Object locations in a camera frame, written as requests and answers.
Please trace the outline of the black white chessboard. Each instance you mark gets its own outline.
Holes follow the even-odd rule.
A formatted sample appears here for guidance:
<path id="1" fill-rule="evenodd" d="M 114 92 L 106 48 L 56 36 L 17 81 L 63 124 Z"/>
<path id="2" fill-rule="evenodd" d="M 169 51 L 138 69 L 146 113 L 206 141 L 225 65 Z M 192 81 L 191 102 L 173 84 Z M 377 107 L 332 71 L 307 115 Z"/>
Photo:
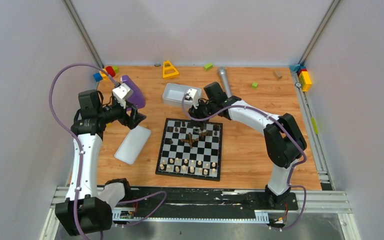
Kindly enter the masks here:
<path id="1" fill-rule="evenodd" d="M 191 120 L 167 118 L 155 174 L 219 182 L 223 124 L 195 127 Z"/>

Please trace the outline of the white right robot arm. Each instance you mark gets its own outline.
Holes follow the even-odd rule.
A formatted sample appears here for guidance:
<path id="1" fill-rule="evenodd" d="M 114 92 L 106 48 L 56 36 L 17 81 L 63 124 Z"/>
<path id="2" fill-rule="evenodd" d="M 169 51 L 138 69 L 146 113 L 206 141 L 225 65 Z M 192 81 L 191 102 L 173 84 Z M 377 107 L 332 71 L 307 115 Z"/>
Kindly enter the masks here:
<path id="1" fill-rule="evenodd" d="M 203 127 L 211 118 L 219 116 L 242 123 L 263 135 L 268 157 L 273 162 L 265 201 L 270 208 L 278 209 L 290 191 L 293 168 L 307 148 L 295 118 L 289 113 L 271 114 L 237 96 L 228 96 L 218 82 L 208 84 L 204 91 L 206 99 L 200 97 L 196 89 L 187 89 L 182 101 L 190 101 L 192 105 L 189 109 L 183 107 L 183 112 L 195 127 Z"/>

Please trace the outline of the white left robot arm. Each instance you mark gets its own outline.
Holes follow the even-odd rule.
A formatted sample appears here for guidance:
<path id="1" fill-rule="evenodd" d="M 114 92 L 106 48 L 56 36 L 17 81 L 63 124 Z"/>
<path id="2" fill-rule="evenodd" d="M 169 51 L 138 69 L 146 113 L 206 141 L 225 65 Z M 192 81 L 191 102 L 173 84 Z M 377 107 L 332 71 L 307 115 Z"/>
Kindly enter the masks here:
<path id="1" fill-rule="evenodd" d="M 126 178 L 107 181 L 101 193 L 97 185 L 98 158 L 107 124 L 118 121 L 132 130 L 146 119 L 129 102 L 132 93 L 131 89 L 119 86 L 112 90 L 110 104 L 103 104 L 99 90 L 86 90 L 78 95 L 80 108 L 68 129 L 74 145 L 72 182 L 64 201 L 55 206 L 55 215 L 69 236 L 85 238 L 87 234 L 110 229 L 116 205 L 126 207 L 133 201 Z"/>

